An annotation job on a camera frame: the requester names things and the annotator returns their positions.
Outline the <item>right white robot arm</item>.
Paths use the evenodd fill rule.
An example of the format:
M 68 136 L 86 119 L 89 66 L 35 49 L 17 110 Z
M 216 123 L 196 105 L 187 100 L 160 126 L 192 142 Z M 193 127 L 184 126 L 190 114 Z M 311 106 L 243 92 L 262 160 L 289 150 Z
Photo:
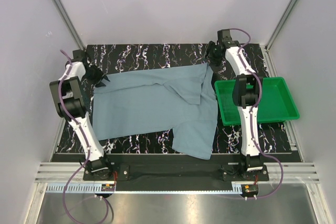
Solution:
M 215 66 L 219 66 L 225 59 L 236 75 L 232 99 L 238 109 L 242 133 L 238 173 L 242 179 L 250 180 L 263 169 L 257 140 L 257 113 L 262 96 L 262 79 L 248 63 L 244 55 L 244 45 L 232 39 L 231 30 L 221 29 L 217 32 L 217 42 L 208 43 L 205 58 Z

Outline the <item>blue-grey t shirt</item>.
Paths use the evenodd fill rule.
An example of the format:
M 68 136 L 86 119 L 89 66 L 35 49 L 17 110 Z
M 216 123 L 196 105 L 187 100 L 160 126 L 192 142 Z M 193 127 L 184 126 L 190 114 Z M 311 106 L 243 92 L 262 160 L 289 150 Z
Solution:
M 97 139 L 172 130 L 173 150 L 210 159 L 218 116 L 212 78 L 206 63 L 108 75 L 94 89 Z

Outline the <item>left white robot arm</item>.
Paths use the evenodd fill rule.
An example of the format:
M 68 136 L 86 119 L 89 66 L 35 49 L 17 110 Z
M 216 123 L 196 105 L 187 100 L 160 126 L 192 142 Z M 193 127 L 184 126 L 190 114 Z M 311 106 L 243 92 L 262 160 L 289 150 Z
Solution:
M 73 58 L 64 51 L 65 72 L 49 84 L 57 114 L 65 119 L 79 139 L 85 161 L 81 167 L 85 172 L 99 180 L 107 180 L 113 175 L 113 167 L 103 147 L 99 143 L 89 118 L 89 102 L 81 86 L 82 79 L 88 79 L 96 87 L 104 87 L 108 77 L 96 65 L 89 62 L 84 50 L 74 50 Z

